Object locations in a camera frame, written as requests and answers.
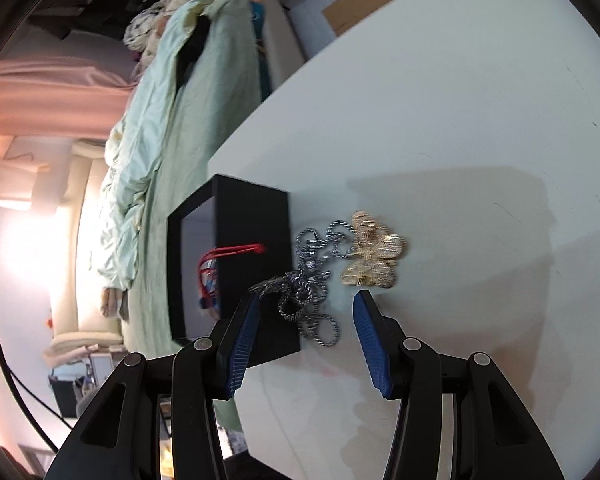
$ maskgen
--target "blue gripper pad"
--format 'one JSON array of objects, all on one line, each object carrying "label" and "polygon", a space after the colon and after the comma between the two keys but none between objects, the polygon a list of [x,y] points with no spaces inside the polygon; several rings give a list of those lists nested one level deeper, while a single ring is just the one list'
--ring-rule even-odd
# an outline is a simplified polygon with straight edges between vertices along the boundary
[{"label": "blue gripper pad", "polygon": [[234,346],[229,354],[227,379],[224,386],[228,398],[233,397],[235,391],[242,386],[242,380],[247,370],[247,362],[249,361],[249,355],[251,354],[251,348],[253,347],[259,323],[260,306],[258,297],[254,295],[247,307],[247,312],[242,319],[242,325],[240,326],[240,330],[238,330]]},{"label": "blue gripper pad", "polygon": [[[353,323],[358,332],[358,339],[362,352],[365,355],[366,366],[369,368],[371,380],[374,386],[380,390],[380,393],[385,399],[392,396],[394,384],[390,374],[390,358],[385,344],[381,340],[379,330],[382,327],[377,326],[377,321],[374,322],[374,317],[378,318],[379,312],[373,300],[368,304],[368,299],[371,295],[368,291],[360,291],[353,299]],[[378,313],[378,316],[373,316],[369,309],[373,308]]]}]

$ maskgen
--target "silver chain necklace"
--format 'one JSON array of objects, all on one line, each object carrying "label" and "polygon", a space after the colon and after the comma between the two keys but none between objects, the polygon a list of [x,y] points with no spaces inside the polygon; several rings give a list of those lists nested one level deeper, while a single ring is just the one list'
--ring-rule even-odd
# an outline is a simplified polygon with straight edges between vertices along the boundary
[{"label": "silver chain necklace", "polygon": [[[337,231],[338,227],[348,231]],[[302,336],[312,339],[320,346],[333,346],[340,339],[340,327],[334,317],[320,311],[320,305],[328,294],[327,280],[330,270],[323,270],[324,265],[333,259],[349,258],[353,252],[355,231],[353,226],[342,220],[331,222],[324,238],[316,229],[305,229],[296,237],[295,252],[298,258],[296,270],[284,276],[265,280],[250,288],[258,292],[260,297],[266,294],[279,293],[278,311],[287,321],[296,322]],[[340,251],[342,243],[349,244],[349,249]],[[318,334],[320,323],[324,320],[331,325],[330,340],[324,340]]]}]

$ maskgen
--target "black cable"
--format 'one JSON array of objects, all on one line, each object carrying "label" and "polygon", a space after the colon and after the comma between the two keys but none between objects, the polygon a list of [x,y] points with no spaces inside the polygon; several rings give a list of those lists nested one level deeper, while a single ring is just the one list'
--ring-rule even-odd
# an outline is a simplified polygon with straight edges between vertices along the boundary
[{"label": "black cable", "polygon": [[45,404],[45,402],[42,399],[40,399],[35,393],[33,393],[31,390],[29,390],[25,386],[25,384],[20,380],[20,378],[14,373],[14,371],[11,370],[11,368],[9,368],[9,373],[13,376],[13,378],[15,379],[15,381],[24,389],[24,391],[26,391],[31,397],[34,398],[34,400],[36,400],[40,405],[42,405],[54,417],[56,417],[57,419],[59,419],[60,422],[62,422],[70,430],[73,429],[73,427],[66,420],[64,420],[64,418],[62,418],[62,416],[59,415],[59,413],[56,412],[56,410],[54,410],[52,407],[50,407],[47,404]]},{"label": "black cable", "polygon": [[4,380],[7,381],[7,386],[11,391],[11,395],[14,399],[16,399],[16,403],[18,407],[24,413],[24,416],[27,417],[29,424],[33,426],[33,429],[36,430],[36,433],[39,434],[40,438],[45,441],[45,443],[49,446],[49,449],[54,453],[58,453],[58,446],[54,444],[54,441],[49,438],[49,436],[45,433],[45,431],[40,427],[36,419],[31,414],[29,407],[25,404],[20,392],[18,391],[18,387],[16,383],[13,381],[11,374],[9,373],[9,366],[7,365],[7,361],[4,358],[4,351],[2,350],[2,345],[0,344],[0,369],[2,370],[2,374],[4,376]]}]

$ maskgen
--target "light green blanket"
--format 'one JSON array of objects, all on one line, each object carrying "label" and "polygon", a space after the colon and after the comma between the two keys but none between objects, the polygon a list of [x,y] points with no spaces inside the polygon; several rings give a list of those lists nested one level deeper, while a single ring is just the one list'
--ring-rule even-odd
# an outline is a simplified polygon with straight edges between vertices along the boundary
[{"label": "light green blanket", "polygon": [[136,276],[138,226],[149,184],[162,163],[176,97],[178,53],[213,1],[191,0],[174,13],[158,55],[109,135],[104,155],[109,170],[98,202],[98,242],[91,250],[91,265],[102,286],[128,290]]},{"label": "light green blanket", "polygon": [[147,358],[179,350],[167,310],[167,216],[204,184],[209,158],[261,101],[250,0],[215,0],[207,13],[205,49],[177,95],[162,163],[147,192],[138,272],[128,292],[125,345]]}]

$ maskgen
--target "butterfly brooch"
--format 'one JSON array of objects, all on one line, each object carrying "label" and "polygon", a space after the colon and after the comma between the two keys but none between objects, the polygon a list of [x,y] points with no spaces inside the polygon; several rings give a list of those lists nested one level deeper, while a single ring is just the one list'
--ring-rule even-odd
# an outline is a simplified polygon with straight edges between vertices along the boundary
[{"label": "butterfly brooch", "polygon": [[353,214],[353,242],[351,258],[357,258],[342,271],[340,279],[344,285],[394,286],[396,258],[404,251],[405,241],[377,222],[365,211]]}]

